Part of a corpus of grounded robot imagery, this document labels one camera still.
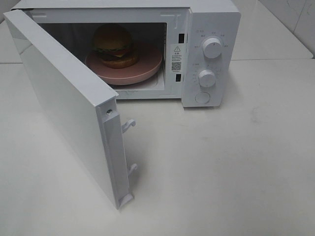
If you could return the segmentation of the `burger with lettuce and cheese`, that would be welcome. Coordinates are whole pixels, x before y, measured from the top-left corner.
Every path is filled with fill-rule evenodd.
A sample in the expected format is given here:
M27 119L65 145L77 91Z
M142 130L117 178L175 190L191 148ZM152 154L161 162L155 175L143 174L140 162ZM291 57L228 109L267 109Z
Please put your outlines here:
M131 34L118 24L108 23L98 27L92 42L93 51L107 67L122 69L136 64L139 60Z

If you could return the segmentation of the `round white door button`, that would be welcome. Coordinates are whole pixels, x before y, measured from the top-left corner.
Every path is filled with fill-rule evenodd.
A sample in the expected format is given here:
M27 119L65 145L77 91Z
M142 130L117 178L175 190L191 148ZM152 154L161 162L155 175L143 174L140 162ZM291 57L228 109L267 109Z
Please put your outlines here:
M207 104L210 101L210 98L211 96L207 92L200 92L195 96L196 102L200 104Z

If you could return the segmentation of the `upper white microwave knob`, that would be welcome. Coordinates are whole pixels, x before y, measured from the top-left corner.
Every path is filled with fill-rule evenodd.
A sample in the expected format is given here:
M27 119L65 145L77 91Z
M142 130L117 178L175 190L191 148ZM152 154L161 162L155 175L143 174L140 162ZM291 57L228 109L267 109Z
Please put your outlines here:
M205 38L201 43L203 54L208 59L214 59L221 55L223 42L214 35Z

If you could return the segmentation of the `lower white microwave knob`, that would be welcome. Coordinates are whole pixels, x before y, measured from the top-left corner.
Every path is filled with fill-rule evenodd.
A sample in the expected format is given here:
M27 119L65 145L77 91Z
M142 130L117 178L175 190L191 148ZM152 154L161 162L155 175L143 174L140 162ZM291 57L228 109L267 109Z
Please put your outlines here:
M203 70L198 75L199 84L201 87L209 88L216 83L216 75L212 70Z

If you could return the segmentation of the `white microwave knob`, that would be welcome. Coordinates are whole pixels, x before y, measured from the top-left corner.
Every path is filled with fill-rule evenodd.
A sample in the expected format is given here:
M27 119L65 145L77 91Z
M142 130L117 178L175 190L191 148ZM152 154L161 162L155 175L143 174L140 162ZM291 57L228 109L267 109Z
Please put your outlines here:
M209 88L216 83L216 75L212 70L203 70L198 75L199 84L201 87Z
M203 54L208 59L214 59L221 55L223 42L214 35L205 38L201 43Z

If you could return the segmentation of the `white microwave oven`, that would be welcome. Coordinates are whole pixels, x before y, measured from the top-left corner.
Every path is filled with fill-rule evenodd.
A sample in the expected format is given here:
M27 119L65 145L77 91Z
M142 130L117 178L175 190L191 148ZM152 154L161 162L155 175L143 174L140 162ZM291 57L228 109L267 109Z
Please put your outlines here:
M241 14L229 0L22 0L4 18L43 107L114 110L219 106Z

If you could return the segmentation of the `pink round plate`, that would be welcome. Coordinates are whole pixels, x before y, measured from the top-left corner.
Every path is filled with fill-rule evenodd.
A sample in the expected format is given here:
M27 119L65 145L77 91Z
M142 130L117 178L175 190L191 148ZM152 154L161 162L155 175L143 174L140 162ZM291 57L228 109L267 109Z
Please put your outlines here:
M132 85L149 79L155 75L162 63L162 52L152 44L135 42L139 60L136 64L114 69L105 66L95 52L90 52L85 58L86 66L109 85Z

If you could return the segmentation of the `white microwave door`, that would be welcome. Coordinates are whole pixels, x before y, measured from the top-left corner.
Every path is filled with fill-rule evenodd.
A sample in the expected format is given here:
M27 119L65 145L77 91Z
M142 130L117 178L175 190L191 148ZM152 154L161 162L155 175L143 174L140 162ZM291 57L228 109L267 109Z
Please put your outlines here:
M123 134L133 119L121 123L117 93L88 69L24 11L4 18L36 97L88 173L115 208L133 196Z

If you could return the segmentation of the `white warning label sticker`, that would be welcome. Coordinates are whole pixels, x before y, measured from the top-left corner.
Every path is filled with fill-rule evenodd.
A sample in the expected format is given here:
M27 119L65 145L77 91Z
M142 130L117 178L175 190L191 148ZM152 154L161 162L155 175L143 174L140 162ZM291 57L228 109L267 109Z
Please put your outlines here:
M182 71L184 49L180 44L172 44L170 48L170 71L179 73Z

